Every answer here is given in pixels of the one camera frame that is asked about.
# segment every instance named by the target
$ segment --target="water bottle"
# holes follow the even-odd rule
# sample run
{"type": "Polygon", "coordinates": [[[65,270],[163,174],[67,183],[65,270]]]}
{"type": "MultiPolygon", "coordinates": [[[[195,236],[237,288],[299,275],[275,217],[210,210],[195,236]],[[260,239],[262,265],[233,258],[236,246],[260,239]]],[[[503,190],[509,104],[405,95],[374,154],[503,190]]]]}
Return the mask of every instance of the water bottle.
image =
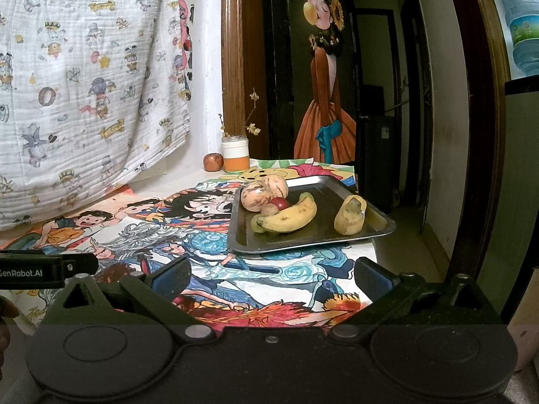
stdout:
{"type": "Polygon", "coordinates": [[[539,74],[539,0],[502,0],[513,58],[527,76],[539,74]]]}

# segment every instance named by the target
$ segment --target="green label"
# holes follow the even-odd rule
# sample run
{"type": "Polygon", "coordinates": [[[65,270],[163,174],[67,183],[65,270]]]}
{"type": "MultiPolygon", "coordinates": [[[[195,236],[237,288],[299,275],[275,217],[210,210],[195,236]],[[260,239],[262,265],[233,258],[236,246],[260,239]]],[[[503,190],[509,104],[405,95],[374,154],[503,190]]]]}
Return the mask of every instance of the green label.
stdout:
{"type": "Polygon", "coordinates": [[[539,15],[527,15],[515,19],[509,26],[513,45],[526,39],[539,39],[539,15]]]}

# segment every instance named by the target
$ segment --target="banana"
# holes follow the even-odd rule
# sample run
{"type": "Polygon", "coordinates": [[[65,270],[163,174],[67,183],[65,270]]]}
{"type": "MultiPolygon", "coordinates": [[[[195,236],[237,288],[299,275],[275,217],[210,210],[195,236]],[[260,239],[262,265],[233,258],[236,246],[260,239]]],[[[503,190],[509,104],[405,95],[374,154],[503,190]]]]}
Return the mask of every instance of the banana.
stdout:
{"type": "Polygon", "coordinates": [[[333,226],[341,235],[354,235],[361,231],[365,223],[367,201],[360,196],[352,194],[342,203],[333,226]]]}
{"type": "Polygon", "coordinates": [[[316,216],[316,203],[310,193],[301,193],[300,200],[294,206],[283,209],[279,214],[264,217],[257,214],[251,220],[253,231],[294,232],[303,228],[316,216]]]}

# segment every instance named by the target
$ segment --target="person's hand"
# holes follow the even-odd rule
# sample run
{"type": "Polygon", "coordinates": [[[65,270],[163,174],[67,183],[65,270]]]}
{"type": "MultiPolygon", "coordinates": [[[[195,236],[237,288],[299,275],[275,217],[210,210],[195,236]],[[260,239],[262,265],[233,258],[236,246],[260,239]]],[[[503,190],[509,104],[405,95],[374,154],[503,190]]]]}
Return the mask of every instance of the person's hand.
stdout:
{"type": "MultiPolygon", "coordinates": [[[[4,351],[9,346],[9,329],[2,320],[2,317],[15,318],[19,315],[19,310],[3,296],[0,296],[0,368],[4,365],[4,351]]],[[[0,381],[2,380],[2,371],[0,371],[0,381]]]]}

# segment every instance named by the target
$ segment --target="glass jar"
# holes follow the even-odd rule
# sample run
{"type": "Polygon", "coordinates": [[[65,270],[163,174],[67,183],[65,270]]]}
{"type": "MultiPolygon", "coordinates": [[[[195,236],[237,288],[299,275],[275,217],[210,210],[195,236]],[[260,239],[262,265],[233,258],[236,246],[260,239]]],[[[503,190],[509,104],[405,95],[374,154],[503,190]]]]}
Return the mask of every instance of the glass jar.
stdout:
{"type": "Polygon", "coordinates": [[[227,173],[243,173],[249,170],[249,140],[247,136],[223,137],[221,151],[227,173]]]}

